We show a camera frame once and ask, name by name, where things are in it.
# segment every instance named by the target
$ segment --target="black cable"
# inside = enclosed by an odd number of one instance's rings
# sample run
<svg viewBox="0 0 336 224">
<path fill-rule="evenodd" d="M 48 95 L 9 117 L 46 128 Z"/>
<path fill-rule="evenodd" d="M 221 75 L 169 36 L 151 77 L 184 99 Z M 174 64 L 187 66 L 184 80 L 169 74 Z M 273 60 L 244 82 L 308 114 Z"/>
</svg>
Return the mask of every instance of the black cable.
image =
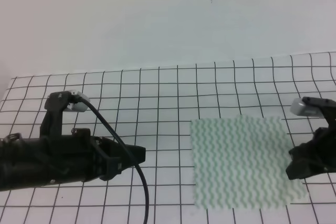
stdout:
<svg viewBox="0 0 336 224">
<path fill-rule="evenodd" d="M 141 178 L 141 182 L 143 185 L 143 190 L 145 192 L 145 216 L 144 216 L 143 224 L 147 224 L 148 215 L 149 215 L 149 191 L 148 191 L 148 185 L 145 179 L 145 175 L 143 174 L 138 164 L 138 161 L 135 159 L 134 155 L 128 150 L 127 146 L 125 145 L 123 140 L 120 138 L 120 136 L 117 135 L 114 129 L 109 125 L 109 123 L 105 120 L 105 118 L 103 118 L 103 116 L 99 113 L 99 111 L 89 101 L 83 99 L 82 97 L 76 97 L 76 98 L 78 98 L 77 99 L 78 102 L 84 103 L 97 116 L 99 121 L 107 128 L 107 130 L 111 133 L 111 135 L 115 138 L 115 140 L 117 140 L 120 146 L 124 149 L 126 154 L 129 156 L 131 162 L 133 163 L 135 169 L 138 171 L 138 174 Z"/>
</svg>

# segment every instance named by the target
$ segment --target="white table surface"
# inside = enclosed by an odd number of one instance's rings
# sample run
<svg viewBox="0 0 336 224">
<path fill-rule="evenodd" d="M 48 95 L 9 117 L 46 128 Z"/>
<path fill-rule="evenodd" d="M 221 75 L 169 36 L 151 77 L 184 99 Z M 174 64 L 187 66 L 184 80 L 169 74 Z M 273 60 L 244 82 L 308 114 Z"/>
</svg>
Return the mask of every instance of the white table surface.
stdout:
<svg viewBox="0 0 336 224">
<path fill-rule="evenodd" d="M 336 174 L 308 178 L 310 198 L 280 210 L 205 211 L 194 207 L 192 119 L 279 115 L 293 144 L 309 141 L 324 119 L 290 113 L 294 98 L 336 99 L 336 53 L 157 69 L 14 78 L 0 103 L 0 134 L 38 137 L 51 92 L 77 89 L 127 144 L 146 147 L 148 223 L 335 224 Z M 63 133 L 87 127 L 109 137 L 91 111 L 64 113 Z M 142 223 L 144 195 L 132 168 L 94 180 L 0 193 L 0 224 Z"/>
</svg>

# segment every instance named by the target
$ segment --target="robotic arm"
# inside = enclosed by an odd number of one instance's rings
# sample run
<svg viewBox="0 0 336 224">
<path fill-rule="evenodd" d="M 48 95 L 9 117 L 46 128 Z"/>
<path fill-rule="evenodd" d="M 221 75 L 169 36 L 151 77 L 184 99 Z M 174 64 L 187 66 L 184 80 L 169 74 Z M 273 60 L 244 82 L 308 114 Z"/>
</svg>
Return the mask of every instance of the robotic arm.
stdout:
<svg viewBox="0 0 336 224">
<path fill-rule="evenodd" d="M 63 111 L 83 112 L 89 99 L 77 91 L 52 93 L 40 137 L 25 140 L 20 133 L 0 141 L 0 191 L 69 182 L 107 181 L 134 165 L 121 144 L 91 136 L 89 129 L 72 129 L 62 135 Z M 137 164 L 145 161 L 146 149 L 125 145 Z"/>
<path fill-rule="evenodd" d="M 313 139 L 289 151 L 292 162 L 286 169 L 289 179 L 304 179 L 322 173 L 336 172 L 336 102 L 303 97 L 293 101 L 295 115 L 325 118 L 328 128 L 318 128 Z"/>
</svg>

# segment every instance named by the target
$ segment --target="cloth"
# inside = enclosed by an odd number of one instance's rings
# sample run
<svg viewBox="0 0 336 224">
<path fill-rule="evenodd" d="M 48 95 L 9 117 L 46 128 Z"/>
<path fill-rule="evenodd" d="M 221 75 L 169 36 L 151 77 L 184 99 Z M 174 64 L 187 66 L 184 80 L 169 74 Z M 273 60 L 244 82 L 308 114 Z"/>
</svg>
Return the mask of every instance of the cloth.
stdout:
<svg viewBox="0 0 336 224">
<path fill-rule="evenodd" d="M 286 175 L 293 144 L 280 118 L 195 120 L 191 142 L 198 207 L 279 208 L 307 194 Z"/>
</svg>

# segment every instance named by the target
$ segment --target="black grid lines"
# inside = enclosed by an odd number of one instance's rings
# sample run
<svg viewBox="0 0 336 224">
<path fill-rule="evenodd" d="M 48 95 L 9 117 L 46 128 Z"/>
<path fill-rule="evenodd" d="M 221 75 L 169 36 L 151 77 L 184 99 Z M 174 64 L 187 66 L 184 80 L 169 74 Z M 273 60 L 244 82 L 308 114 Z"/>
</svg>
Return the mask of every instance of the black grid lines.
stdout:
<svg viewBox="0 0 336 224">
<path fill-rule="evenodd" d="M 20 131 L 38 137 L 50 92 L 76 89 L 91 99 L 127 144 L 146 147 L 141 164 L 150 190 L 149 223 L 328 223 L 336 217 L 336 176 L 307 179 L 311 199 L 276 213 L 268 210 L 197 211 L 189 123 L 238 114 L 281 116 L 294 144 L 311 139 L 323 120 L 290 114 L 296 97 L 336 99 L 336 54 L 231 61 L 141 70 L 95 72 L 12 80 L 0 104 L 1 137 Z M 64 134 L 88 127 L 112 139 L 92 113 L 64 114 Z M 108 183 L 94 180 L 2 193 L 0 223 L 133 224 L 143 218 L 141 182 L 133 168 Z"/>
</svg>

